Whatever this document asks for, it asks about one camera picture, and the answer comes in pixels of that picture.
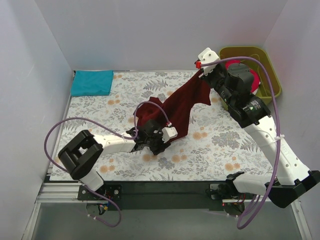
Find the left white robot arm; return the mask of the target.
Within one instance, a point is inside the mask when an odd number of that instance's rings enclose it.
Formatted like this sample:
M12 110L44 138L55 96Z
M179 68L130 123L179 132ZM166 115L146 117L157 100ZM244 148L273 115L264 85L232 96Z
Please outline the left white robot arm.
M170 140L178 136L171 123L162 127L155 120L133 127L120 136L96 135L82 130L58 153L58 158L73 180L89 188L95 200L106 196L106 187L100 174L94 170L98 158L116 153L132 153L147 147L154 155L165 151Z

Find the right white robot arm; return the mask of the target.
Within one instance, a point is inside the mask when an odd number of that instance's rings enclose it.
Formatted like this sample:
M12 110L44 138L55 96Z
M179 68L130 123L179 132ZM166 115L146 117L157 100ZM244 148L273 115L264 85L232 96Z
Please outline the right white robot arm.
M219 94L230 116L251 136L276 171L275 177L244 171L228 175L219 185L227 196L237 199L243 193L266 195L277 207L286 208L320 182L320 172L303 164L284 136L277 134L270 110L251 92L254 76L246 65L206 66L200 78Z

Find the dark red t-shirt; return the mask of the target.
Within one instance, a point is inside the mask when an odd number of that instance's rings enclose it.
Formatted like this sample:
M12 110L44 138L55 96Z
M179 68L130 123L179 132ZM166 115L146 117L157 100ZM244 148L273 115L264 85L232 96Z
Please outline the dark red t-shirt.
M184 85L172 93L164 102L157 97L150 97L149 101L159 105L168 118L155 105L144 103L136 112L137 125L143 126L148 120L155 120L161 127L170 121L177 130L177 137L169 142L181 139L188 134L190 112L195 104L210 105L210 86L199 78L201 71L197 71Z

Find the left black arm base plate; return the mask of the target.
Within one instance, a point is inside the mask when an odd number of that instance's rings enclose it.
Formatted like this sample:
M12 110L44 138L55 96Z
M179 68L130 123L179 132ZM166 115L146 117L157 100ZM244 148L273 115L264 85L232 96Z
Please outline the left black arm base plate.
M104 184L96 192L108 199L120 200L122 195L122 186L119 184ZM77 199L79 201L103 200L103 198L91 193L83 185L79 187Z

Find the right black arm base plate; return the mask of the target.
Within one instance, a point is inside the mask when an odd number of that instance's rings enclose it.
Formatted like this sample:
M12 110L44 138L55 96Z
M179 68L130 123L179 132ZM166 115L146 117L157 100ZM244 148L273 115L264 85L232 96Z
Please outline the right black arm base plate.
M251 200L254 196L251 193L239 193L234 187L230 187L226 183L210 184L205 193L212 200Z

